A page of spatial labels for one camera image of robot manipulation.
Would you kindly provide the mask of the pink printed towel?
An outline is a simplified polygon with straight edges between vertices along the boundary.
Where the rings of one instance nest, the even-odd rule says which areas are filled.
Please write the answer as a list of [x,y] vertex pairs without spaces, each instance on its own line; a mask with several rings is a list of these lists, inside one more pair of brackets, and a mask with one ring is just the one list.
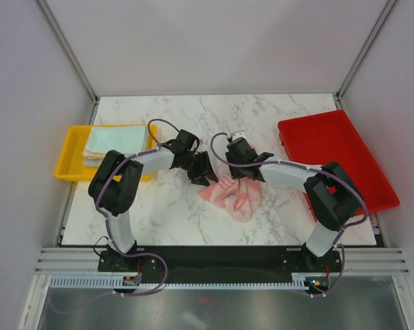
[[261,204],[261,183],[247,177],[233,179],[225,165],[217,168],[217,175],[218,182],[214,181],[197,194],[235,221],[249,222]]

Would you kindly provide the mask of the mint green towel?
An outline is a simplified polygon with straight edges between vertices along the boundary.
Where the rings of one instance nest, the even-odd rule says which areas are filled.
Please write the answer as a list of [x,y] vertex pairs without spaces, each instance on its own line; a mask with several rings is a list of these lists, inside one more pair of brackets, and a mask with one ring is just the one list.
[[147,128],[142,125],[95,126],[91,129],[85,150],[98,154],[106,154],[111,150],[132,154],[143,151],[146,141]]

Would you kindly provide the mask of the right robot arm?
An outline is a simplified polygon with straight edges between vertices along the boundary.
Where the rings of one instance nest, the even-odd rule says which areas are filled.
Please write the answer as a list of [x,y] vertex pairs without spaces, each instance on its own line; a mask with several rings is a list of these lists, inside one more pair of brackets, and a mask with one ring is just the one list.
[[305,193],[316,225],[305,242],[301,262],[309,271],[326,264],[326,254],[337,243],[346,223],[359,210],[368,210],[360,191],[337,162],[324,166],[283,160],[272,153],[258,154],[241,135],[228,137],[226,163],[233,177],[283,184]]

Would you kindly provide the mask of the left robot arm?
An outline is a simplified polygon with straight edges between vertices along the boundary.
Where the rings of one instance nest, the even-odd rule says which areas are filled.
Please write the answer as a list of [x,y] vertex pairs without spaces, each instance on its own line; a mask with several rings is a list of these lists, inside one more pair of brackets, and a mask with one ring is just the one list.
[[132,270],[138,255],[131,250],[136,239],[131,229],[129,210],[133,205],[142,177],[158,171],[180,168],[191,184],[209,186],[219,180],[206,151],[198,151],[200,140],[180,130],[177,137],[155,148],[133,155],[109,151],[96,174],[88,194],[96,210],[105,218],[110,247],[116,251],[113,262],[122,271]]

